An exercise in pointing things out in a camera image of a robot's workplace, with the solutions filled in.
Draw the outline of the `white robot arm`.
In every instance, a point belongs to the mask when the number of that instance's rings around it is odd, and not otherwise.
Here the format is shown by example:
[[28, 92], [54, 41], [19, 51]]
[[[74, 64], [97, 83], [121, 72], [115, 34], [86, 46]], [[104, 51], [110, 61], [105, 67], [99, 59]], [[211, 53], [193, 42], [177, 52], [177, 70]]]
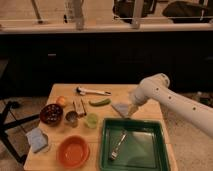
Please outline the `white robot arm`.
[[143, 78], [131, 91], [130, 101], [142, 106], [154, 99], [213, 138], [213, 108], [171, 91], [169, 85], [169, 77], [163, 73]]

